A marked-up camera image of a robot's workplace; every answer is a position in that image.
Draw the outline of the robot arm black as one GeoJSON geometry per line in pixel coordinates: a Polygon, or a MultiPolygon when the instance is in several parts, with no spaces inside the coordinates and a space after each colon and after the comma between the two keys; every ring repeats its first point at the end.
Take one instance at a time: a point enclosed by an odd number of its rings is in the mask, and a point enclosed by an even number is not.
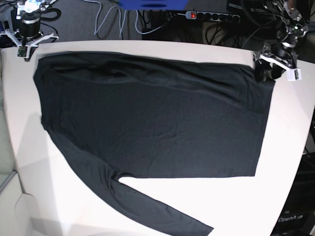
{"type": "Polygon", "coordinates": [[[54,8],[55,0],[47,2],[45,0],[19,0],[15,19],[19,22],[19,27],[12,31],[8,24],[0,31],[1,36],[6,36],[17,48],[17,57],[29,61],[39,44],[43,41],[59,38],[58,31],[44,34],[41,26],[47,26],[48,22],[54,22],[61,17],[61,10],[54,8]]]}
{"type": "Polygon", "coordinates": [[[295,48],[300,39],[315,33],[315,23],[302,16],[293,0],[263,0],[264,11],[254,13],[246,0],[241,0],[240,5],[248,21],[258,27],[243,47],[261,30],[276,33],[275,39],[265,39],[262,49],[253,53],[256,81],[276,80],[284,73],[288,81],[302,80],[295,48]]]}

